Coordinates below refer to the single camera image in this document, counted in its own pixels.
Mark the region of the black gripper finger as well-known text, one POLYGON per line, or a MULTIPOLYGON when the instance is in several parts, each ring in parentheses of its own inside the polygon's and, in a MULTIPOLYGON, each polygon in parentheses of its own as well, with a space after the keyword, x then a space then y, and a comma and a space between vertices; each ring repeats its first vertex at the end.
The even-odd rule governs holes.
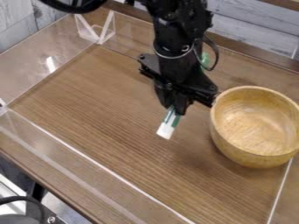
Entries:
POLYGON ((154 83, 154 91, 157 93, 159 102, 169 109, 174 104, 174 85, 171 83, 154 83))
POLYGON ((193 103, 194 103, 194 99, 189 94, 179 91, 174 93, 174 108, 175 108, 175 113, 179 116, 186 115, 187 109, 193 105, 193 103))

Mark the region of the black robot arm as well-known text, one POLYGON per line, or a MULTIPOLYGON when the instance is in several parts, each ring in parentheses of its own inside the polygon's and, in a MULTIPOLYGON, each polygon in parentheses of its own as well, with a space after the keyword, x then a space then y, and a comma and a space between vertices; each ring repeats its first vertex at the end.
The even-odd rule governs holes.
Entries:
POLYGON ((207 37, 213 12, 206 0, 135 0, 154 23, 154 52, 139 56, 141 73, 154 80, 159 102, 183 116, 194 102, 210 106, 219 92, 207 76, 202 50, 218 46, 207 37))

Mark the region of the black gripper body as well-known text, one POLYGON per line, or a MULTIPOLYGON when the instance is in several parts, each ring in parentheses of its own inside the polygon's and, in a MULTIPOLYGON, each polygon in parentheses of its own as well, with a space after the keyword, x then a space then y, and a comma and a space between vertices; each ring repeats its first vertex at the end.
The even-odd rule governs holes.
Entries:
POLYGON ((202 71, 202 65, 197 57, 187 55, 178 59, 167 59, 157 54, 145 53, 139 55, 141 73, 149 77, 154 83, 173 84, 173 106, 174 93, 186 93, 206 107, 211 107, 219 88, 207 74, 202 71))

